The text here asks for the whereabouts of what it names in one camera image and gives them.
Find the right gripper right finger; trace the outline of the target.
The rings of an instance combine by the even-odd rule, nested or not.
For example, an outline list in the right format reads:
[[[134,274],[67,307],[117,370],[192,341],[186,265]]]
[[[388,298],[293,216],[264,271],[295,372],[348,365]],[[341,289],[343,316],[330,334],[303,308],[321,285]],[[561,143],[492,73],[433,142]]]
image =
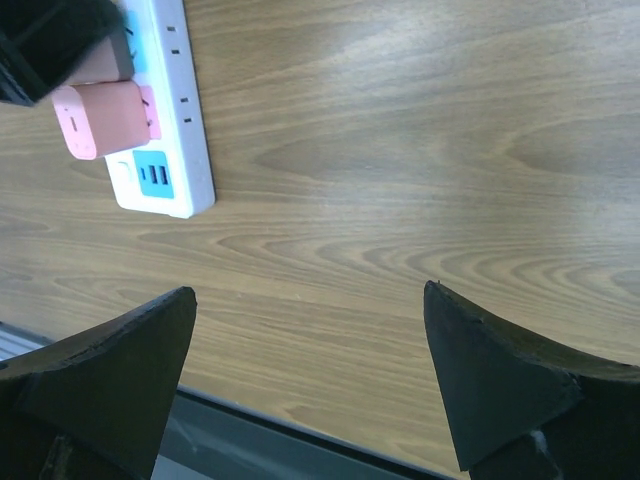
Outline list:
[[[637,366],[553,341],[433,281],[424,323],[461,471],[638,478]]]

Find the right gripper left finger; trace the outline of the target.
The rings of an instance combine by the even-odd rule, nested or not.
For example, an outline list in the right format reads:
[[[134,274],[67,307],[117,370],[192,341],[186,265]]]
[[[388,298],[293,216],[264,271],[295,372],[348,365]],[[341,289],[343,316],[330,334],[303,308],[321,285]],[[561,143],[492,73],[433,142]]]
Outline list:
[[[150,478],[196,310],[183,286],[2,361],[2,478]]]

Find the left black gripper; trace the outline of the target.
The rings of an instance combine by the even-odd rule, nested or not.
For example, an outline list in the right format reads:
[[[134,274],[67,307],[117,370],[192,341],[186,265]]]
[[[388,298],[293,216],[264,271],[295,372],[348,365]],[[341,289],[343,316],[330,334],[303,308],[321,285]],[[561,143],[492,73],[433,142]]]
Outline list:
[[[1,101],[36,105],[124,26],[112,1],[3,1]]]

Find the pink orange charger plug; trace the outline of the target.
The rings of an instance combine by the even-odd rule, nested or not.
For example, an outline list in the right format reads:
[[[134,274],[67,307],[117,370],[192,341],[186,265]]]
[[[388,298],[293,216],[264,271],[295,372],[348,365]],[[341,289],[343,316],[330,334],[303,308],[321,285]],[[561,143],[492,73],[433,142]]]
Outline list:
[[[66,146],[78,160],[95,160],[151,140],[141,92],[133,81],[65,85],[51,100]]]

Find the white power strip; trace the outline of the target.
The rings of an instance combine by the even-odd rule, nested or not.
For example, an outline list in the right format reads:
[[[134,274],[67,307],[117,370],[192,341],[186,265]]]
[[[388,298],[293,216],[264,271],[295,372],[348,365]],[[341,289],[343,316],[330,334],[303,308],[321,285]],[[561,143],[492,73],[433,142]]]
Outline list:
[[[124,209],[188,219],[216,201],[182,1],[120,1],[151,140],[106,157]]]

